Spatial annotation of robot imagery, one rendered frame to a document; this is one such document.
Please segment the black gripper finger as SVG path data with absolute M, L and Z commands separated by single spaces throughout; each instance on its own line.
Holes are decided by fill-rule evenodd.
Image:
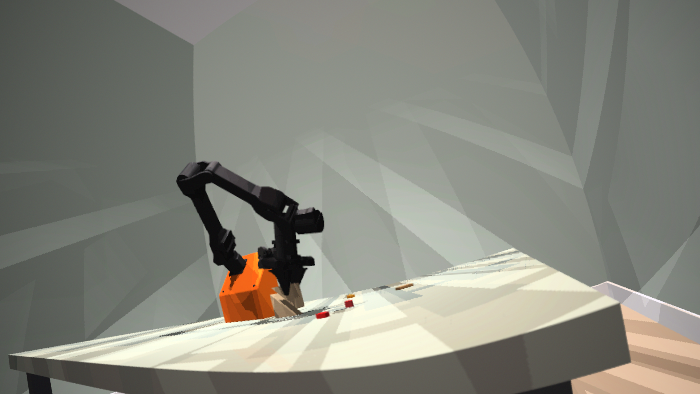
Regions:
M 274 276 L 276 276 L 279 285 L 281 286 L 282 292 L 284 295 L 289 296 L 290 292 L 290 283 L 291 283 L 291 277 L 292 277 L 292 269 L 288 270 L 268 270 L 271 272 Z
M 291 283 L 301 283 L 301 280 L 304 277 L 304 274 L 306 272 L 307 268 L 292 268 L 292 277 L 291 277 Z

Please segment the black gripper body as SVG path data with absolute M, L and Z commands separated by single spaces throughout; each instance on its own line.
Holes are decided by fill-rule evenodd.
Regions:
M 297 254 L 297 243 L 300 239 L 296 239 L 296 235 L 276 236 L 272 244 L 276 245 L 277 257 L 259 258 L 258 269 L 288 270 L 315 266 L 314 258 Z

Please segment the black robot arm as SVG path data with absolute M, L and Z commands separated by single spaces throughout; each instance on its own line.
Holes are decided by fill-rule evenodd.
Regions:
M 273 222 L 275 237 L 297 234 L 321 233 L 324 218 L 314 207 L 298 210 L 299 203 L 286 196 L 282 191 L 270 186 L 259 186 L 242 178 L 218 161 L 189 162 L 177 177 L 176 183 L 181 192 L 188 196 L 204 223 L 213 252 L 213 262 L 224 265 L 229 276 L 242 274 L 246 266 L 234 248 L 235 237 L 231 230 L 222 227 L 206 191 L 206 184 L 229 191 L 252 206 L 254 211 L 264 219 Z M 289 206 L 283 213 L 285 206 Z

